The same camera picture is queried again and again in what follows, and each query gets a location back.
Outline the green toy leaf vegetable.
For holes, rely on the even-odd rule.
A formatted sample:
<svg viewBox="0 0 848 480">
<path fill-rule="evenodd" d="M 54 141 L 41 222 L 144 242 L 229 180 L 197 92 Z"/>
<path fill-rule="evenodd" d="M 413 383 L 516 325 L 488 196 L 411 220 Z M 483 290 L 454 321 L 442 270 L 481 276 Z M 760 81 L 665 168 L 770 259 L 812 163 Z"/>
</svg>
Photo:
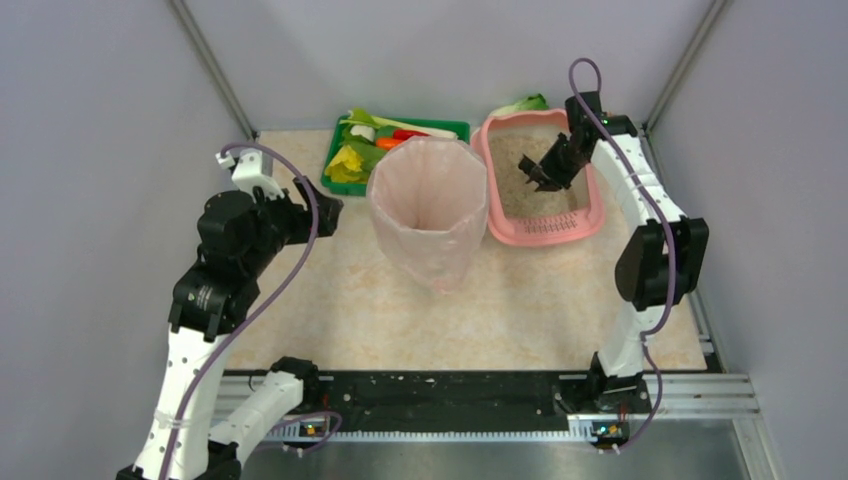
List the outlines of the green toy leaf vegetable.
<svg viewBox="0 0 848 480">
<path fill-rule="evenodd" d="M 360 154 L 364 158 L 364 170 L 369 174 L 387 153 L 375 146 L 377 138 L 374 127 L 354 125 L 343 131 L 341 147 L 349 145 Z"/>
</svg>

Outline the green plastic tray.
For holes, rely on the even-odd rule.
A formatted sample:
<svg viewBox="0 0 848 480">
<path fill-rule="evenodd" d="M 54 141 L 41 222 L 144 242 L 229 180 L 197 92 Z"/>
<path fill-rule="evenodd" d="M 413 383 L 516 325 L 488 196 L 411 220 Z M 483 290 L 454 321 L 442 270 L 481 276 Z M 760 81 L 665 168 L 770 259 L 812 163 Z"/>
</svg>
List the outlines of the green plastic tray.
<svg viewBox="0 0 848 480">
<path fill-rule="evenodd" d="M 470 126 L 453 120 L 383 117 L 354 108 L 336 122 L 321 184 L 334 195 L 363 197 L 370 173 L 390 149 L 428 136 L 467 142 Z"/>
</svg>

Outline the pink plastic trash bag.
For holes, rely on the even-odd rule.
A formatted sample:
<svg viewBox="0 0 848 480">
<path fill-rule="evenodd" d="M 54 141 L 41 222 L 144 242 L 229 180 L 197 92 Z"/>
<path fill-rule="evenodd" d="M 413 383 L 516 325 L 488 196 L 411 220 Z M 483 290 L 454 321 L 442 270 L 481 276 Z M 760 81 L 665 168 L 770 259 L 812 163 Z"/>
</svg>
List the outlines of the pink plastic trash bag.
<svg viewBox="0 0 848 480">
<path fill-rule="evenodd" d="M 418 284 L 458 289 L 487 229 L 488 170 L 456 139 L 415 137 L 389 150 L 366 189 L 380 251 Z"/>
</svg>

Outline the orange toy carrot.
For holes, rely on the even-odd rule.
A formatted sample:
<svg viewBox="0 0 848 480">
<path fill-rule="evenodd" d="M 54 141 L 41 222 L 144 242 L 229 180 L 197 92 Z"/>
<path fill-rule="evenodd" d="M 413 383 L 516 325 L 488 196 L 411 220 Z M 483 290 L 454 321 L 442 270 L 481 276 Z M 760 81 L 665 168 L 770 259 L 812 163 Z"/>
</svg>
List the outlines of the orange toy carrot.
<svg viewBox="0 0 848 480">
<path fill-rule="evenodd" d="M 403 143 L 402 139 L 397 139 L 393 137 L 381 137 L 377 138 L 375 141 L 375 146 L 382 150 L 391 150 Z"/>
</svg>

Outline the black slotted litter scoop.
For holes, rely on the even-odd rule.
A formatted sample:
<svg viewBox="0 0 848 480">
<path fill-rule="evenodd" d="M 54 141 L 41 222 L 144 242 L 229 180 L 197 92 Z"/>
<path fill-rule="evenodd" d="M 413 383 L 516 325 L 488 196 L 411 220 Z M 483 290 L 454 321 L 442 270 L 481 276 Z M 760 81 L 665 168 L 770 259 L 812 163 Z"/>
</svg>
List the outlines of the black slotted litter scoop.
<svg viewBox="0 0 848 480">
<path fill-rule="evenodd" d="M 526 155 L 523 155 L 518 162 L 518 169 L 526 176 L 526 184 L 536 184 L 536 191 L 542 191 L 547 186 L 547 177 L 543 169 Z"/>
</svg>

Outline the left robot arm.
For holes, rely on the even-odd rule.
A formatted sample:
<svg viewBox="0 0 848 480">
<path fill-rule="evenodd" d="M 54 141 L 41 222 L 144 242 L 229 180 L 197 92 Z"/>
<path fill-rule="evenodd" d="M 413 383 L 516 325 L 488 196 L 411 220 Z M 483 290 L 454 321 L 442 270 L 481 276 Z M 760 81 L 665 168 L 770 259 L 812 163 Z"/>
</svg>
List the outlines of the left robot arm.
<svg viewBox="0 0 848 480">
<path fill-rule="evenodd" d="M 286 246 L 311 248 L 335 233 L 342 200 L 295 179 L 304 204 L 260 186 L 210 197 L 197 222 L 197 258 L 177 281 L 168 315 L 168 358 L 141 453 L 119 479 L 237 479 L 283 417 L 312 397 L 317 366 L 283 357 L 265 383 L 214 423 L 221 380 L 236 336 L 259 296 L 259 276 Z"/>
</svg>

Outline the pink litter box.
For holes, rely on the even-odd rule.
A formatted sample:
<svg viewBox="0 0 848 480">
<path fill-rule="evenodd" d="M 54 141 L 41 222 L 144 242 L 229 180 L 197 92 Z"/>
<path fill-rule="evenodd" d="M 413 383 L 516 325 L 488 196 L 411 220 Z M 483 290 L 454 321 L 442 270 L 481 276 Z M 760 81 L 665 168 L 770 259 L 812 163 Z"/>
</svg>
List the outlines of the pink litter box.
<svg viewBox="0 0 848 480">
<path fill-rule="evenodd" d="M 599 232 L 605 222 L 605 207 L 596 176 L 590 167 L 581 171 L 585 171 L 587 182 L 587 207 L 539 218 L 512 218 L 504 215 L 488 137 L 499 130 L 527 127 L 556 128 L 559 134 L 567 135 L 569 125 L 567 115 L 562 109 L 526 111 L 500 117 L 490 116 L 471 137 L 471 146 L 484 160 L 487 168 L 490 194 L 488 227 L 491 234 L 507 245 L 542 247 L 577 241 Z"/>
</svg>

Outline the toy cabbage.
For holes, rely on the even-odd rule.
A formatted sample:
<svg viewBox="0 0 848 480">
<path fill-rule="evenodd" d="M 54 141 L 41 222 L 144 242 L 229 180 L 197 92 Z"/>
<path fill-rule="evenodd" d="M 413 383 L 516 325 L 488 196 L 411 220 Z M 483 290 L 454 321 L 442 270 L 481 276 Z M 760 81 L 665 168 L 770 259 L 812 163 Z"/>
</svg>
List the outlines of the toy cabbage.
<svg viewBox="0 0 848 480">
<path fill-rule="evenodd" d="M 545 96 L 541 93 L 536 93 L 517 100 L 509 105 L 498 107 L 490 112 L 490 116 L 500 117 L 520 112 L 541 111 L 548 109 L 549 104 Z"/>
</svg>

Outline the red toy chili pepper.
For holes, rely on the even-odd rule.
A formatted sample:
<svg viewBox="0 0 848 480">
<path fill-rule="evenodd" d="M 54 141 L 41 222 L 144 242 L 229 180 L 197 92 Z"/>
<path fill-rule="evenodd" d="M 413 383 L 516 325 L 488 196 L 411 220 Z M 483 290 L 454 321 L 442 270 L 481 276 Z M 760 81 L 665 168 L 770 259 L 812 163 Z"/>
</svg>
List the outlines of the red toy chili pepper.
<svg viewBox="0 0 848 480">
<path fill-rule="evenodd" d="M 406 141 L 414 137 L 428 137 L 429 134 L 419 130 L 398 129 L 392 134 L 392 138 L 398 141 Z"/>
</svg>

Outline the yellow toy leaf vegetable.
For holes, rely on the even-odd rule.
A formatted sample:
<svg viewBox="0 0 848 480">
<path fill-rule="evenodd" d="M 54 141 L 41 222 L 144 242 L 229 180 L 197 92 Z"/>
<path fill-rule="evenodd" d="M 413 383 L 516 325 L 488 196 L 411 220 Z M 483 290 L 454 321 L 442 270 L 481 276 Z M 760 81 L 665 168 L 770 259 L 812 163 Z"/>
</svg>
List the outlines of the yellow toy leaf vegetable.
<svg viewBox="0 0 848 480">
<path fill-rule="evenodd" d="M 333 183 L 365 184 L 369 174 L 364 170 L 364 158 L 351 146 L 345 145 L 333 156 L 324 174 Z"/>
</svg>

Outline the cat litter sand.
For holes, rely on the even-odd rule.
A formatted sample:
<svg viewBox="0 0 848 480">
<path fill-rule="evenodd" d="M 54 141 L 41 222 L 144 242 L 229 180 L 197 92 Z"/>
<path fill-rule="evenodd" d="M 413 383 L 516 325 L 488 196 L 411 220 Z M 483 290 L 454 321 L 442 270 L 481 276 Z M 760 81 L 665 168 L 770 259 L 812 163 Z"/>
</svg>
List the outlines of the cat litter sand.
<svg viewBox="0 0 848 480">
<path fill-rule="evenodd" d="M 583 209 L 589 205 L 585 171 L 568 190 L 536 192 L 518 168 L 527 156 L 539 162 L 557 140 L 556 128 L 510 128 L 488 137 L 501 206 L 506 217 L 539 218 Z"/>
</svg>

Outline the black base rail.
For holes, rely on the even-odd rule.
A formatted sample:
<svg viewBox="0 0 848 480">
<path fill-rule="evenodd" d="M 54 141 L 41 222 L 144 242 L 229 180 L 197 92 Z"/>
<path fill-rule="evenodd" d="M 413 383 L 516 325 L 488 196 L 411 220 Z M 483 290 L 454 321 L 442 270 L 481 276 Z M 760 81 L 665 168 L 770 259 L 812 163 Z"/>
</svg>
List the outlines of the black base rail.
<svg viewBox="0 0 848 480">
<path fill-rule="evenodd" d="M 326 370 L 293 412 L 336 412 L 342 433 L 530 433 L 647 414 L 650 400 L 643 380 L 602 386 L 589 372 Z"/>
</svg>

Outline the white toy leek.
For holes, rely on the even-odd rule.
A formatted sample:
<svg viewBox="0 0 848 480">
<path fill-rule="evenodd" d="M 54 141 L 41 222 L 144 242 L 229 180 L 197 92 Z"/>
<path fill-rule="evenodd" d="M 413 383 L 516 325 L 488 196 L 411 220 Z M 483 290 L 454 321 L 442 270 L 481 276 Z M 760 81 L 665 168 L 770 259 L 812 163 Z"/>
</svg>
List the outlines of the white toy leek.
<svg viewBox="0 0 848 480">
<path fill-rule="evenodd" d="M 381 128 L 419 130 L 428 133 L 429 136 L 447 139 L 467 139 L 470 135 L 470 129 L 466 124 L 438 123 L 435 120 L 402 120 L 372 115 L 362 108 L 350 109 L 346 115 L 339 118 L 339 123 L 346 126 L 365 125 L 374 127 L 376 130 Z"/>
</svg>

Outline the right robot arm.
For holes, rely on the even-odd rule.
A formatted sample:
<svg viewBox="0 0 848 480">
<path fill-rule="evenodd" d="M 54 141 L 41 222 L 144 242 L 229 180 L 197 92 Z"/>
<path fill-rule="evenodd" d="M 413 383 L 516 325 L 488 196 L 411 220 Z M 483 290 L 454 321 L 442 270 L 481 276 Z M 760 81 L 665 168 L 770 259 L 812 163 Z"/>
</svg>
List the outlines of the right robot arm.
<svg viewBox="0 0 848 480">
<path fill-rule="evenodd" d="M 634 123 L 604 113 L 598 91 L 575 94 L 565 111 L 567 133 L 539 165 L 523 168 L 538 190 L 558 191 L 592 167 L 614 192 L 631 231 L 614 269 L 623 307 L 611 338 L 593 356 L 587 395 L 632 393 L 643 374 L 647 340 L 697 285 L 709 228 L 670 199 L 645 158 Z"/>
</svg>

